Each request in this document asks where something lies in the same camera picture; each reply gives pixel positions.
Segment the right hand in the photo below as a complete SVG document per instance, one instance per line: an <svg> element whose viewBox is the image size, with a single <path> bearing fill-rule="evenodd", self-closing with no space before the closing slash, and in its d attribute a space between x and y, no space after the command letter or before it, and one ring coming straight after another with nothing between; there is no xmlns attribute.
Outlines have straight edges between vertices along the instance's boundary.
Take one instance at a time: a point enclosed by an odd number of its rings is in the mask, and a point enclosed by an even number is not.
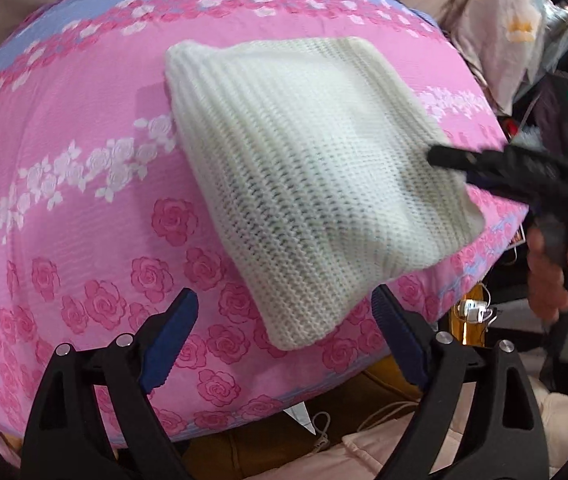
<svg viewBox="0 0 568 480"><path fill-rule="evenodd" d="M564 271L546 255L544 237L532 226L528 240L528 302L529 307L544 322L556 322L568 312L568 291L564 287Z"/></svg>

